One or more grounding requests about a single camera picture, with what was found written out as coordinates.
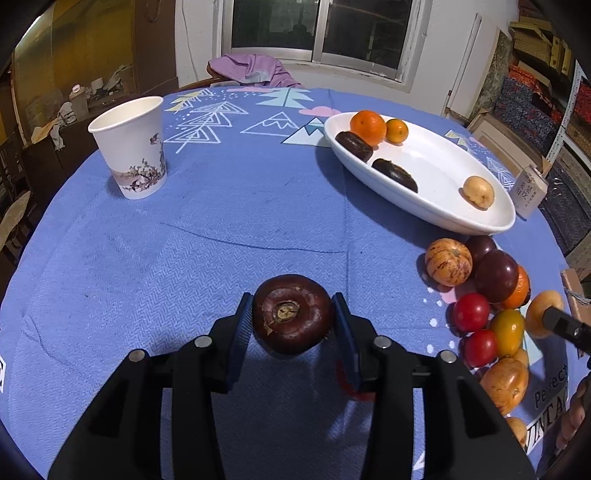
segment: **paper cup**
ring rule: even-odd
[[[142,199],[166,182],[162,146],[162,97],[123,103],[95,118],[88,131],[123,195]]]

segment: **white oval plate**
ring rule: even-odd
[[[490,235],[507,231],[515,222],[515,207],[496,177],[477,159],[456,144],[406,122],[408,138],[403,145],[384,141],[367,163],[341,146],[335,137],[349,130],[356,112],[331,116],[324,123],[324,134],[342,164],[375,193],[394,205],[433,225],[466,235]],[[388,121],[392,117],[383,116]],[[417,182],[414,193],[372,168],[377,158],[390,160],[404,168]],[[495,190],[492,206],[482,211],[460,194],[464,181],[477,175]]]

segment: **screw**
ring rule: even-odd
[[[450,350],[444,350],[439,354],[441,360],[443,360],[447,364],[452,364],[457,360],[456,354]]]
[[[134,350],[133,352],[131,352],[129,354],[129,361],[133,362],[133,363],[137,363],[137,362],[141,362],[144,357],[146,356],[146,353],[143,350]]]
[[[195,339],[195,346],[197,348],[207,348],[213,343],[212,338],[209,335],[201,335]]]
[[[384,337],[383,335],[378,335],[374,338],[374,346],[380,349],[389,348],[392,345],[392,340],[388,337]]]

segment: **window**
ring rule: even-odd
[[[431,0],[225,0],[223,53],[348,67],[405,82]]]

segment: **white wall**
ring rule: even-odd
[[[207,78],[207,61],[218,56],[223,0],[177,0],[176,48],[180,85],[195,81],[187,48],[184,12],[197,78]],[[397,90],[389,80],[329,66],[311,66],[284,61],[287,69],[307,87],[326,87],[363,93],[404,103],[427,112],[441,112],[462,62],[470,30],[477,13],[508,32],[509,22],[518,18],[518,0],[433,0],[427,37],[410,93]]]

